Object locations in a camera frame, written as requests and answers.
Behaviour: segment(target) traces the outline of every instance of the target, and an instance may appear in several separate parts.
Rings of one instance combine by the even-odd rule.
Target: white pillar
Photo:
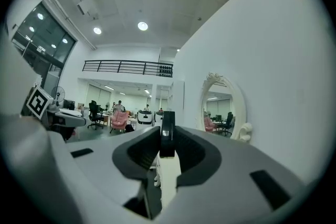
[[[149,107],[152,112],[154,112],[154,109],[155,109],[157,87],[158,86],[156,84],[153,84],[153,86],[152,86],[152,92],[151,92],[152,100],[151,100],[151,104],[150,104],[150,107]]]

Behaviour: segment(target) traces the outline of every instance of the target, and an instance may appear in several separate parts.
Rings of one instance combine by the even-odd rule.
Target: floor
[[[67,143],[73,143],[78,141],[86,141],[86,140],[96,140],[96,139],[106,139],[115,135],[123,135],[123,132],[120,130],[113,130],[111,133],[110,126],[98,127],[95,130],[94,126],[87,128],[88,125],[91,124],[91,121],[87,121],[88,123],[85,126],[78,127],[77,131],[79,132],[79,138],[76,134],[72,136]],[[161,207],[161,189],[160,187],[154,187],[154,178],[156,176],[156,170],[148,171],[148,188],[147,188],[147,196],[148,196],[148,204],[150,208],[150,212],[152,217],[155,218],[162,210]]]

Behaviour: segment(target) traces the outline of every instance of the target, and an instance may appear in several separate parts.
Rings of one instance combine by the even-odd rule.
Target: office chair
[[[232,118],[233,118],[233,114],[231,112],[229,112],[227,114],[227,119],[226,119],[225,124],[221,125],[221,127],[224,129],[223,131],[224,131],[225,136],[226,136],[226,133],[229,133],[229,134],[232,135],[232,133],[228,131],[231,128]]]
[[[97,124],[97,121],[103,121],[104,120],[104,117],[103,117],[102,113],[100,115],[98,114],[99,106],[97,105],[97,103],[92,100],[91,103],[89,103],[89,107],[90,107],[89,119],[91,120],[91,122],[94,122],[94,123],[91,123],[88,126],[88,128],[90,126],[95,126],[96,129],[97,129],[97,126],[100,126],[100,127],[104,128],[104,125],[98,125]]]

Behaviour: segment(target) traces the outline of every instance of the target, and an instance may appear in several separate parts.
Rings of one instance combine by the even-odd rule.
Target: pink armchair
[[[127,119],[128,119],[128,113],[120,112],[120,111],[117,110],[114,113],[113,117],[111,118],[110,123],[112,123],[112,129],[111,129],[110,133],[112,132],[113,129],[120,129],[120,130],[124,131],[125,126],[127,125]]]
[[[206,132],[211,132],[216,128],[216,124],[213,123],[209,117],[204,118],[204,126],[205,126],[205,131]]]

